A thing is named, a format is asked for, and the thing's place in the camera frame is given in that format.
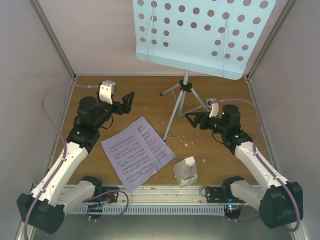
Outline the light blue music stand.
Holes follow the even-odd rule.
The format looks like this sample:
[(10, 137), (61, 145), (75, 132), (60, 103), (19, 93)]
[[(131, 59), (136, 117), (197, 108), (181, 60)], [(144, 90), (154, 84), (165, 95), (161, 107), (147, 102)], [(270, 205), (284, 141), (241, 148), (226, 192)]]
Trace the light blue music stand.
[(135, 0), (136, 57), (239, 80), (275, 7), (273, 0)]

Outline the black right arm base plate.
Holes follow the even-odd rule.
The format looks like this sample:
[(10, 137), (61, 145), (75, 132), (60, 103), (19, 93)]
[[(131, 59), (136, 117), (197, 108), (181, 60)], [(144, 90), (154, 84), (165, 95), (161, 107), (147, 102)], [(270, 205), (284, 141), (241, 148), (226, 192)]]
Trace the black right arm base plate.
[(207, 203), (241, 204), (243, 201), (232, 195), (230, 189), (221, 186), (205, 186), (205, 197)]

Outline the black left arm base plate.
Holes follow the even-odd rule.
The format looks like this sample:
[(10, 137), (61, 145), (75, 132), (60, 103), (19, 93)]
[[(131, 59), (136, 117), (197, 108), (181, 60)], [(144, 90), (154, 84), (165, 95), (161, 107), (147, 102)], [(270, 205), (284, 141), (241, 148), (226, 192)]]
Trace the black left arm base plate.
[[(116, 203), (118, 201), (118, 192), (116, 190), (119, 190), (119, 187), (117, 186), (98, 187), (98, 189), (94, 191), (93, 196), (90, 197), (89, 199), (86, 199), (84, 203), (106, 203), (106, 204)], [(105, 194), (95, 199), (92, 199), (93, 197), (96, 197), (102, 193), (105, 193)]]

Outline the sheet music papers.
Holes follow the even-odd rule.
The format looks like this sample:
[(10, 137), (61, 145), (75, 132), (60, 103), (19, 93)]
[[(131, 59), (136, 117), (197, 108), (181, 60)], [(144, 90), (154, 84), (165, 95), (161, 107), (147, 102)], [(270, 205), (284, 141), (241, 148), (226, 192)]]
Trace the sheet music papers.
[(127, 192), (140, 187), (176, 157), (143, 116), (101, 145)]

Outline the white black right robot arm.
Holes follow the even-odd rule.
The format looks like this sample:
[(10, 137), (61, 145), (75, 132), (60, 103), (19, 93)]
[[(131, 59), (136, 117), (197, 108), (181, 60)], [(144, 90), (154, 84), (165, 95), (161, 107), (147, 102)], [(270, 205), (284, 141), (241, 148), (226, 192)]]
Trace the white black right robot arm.
[(260, 154), (254, 140), (241, 128), (241, 114), (236, 105), (222, 107), (221, 117), (213, 112), (186, 113), (193, 128), (211, 130), (221, 136), (222, 144), (240, 160), (254, 176), (258, 186), (250, 185), (243, 177), (233, 176), (221, 185), (221, 196), (228, 204), (224, 208), (228, 220), (240, 216), (236, 203), (242, 201), (258, 211), (259, 218), (269, 228), (295, 223), (294, 231), (303, 219), (303, 189), (290, 182)]

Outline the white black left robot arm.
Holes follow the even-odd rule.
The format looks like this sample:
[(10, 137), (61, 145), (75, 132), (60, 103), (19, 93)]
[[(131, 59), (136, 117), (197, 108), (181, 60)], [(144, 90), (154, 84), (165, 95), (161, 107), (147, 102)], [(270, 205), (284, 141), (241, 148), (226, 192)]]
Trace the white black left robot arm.
[(106, 200), (117, 200), (118, 187), (104, 193), (102, 181), (88, 175), (75, 187), (66, 192), (63, 190), (100, 138), (100, 128), (113, 119), (113, 114), (129, 114), (134, 96), (132, 91), (122, 98), (122, 102), (108, 103), (99, 94), (79, 101), (73, 128), (60, 156), (43, 180), (29, 194), (22, 193), (16, 201), (26, 227), (32, 226), (52, 235), (60, 228), (65, 216), (80, 203), (96, 202), (95, 206), (99, 206)]

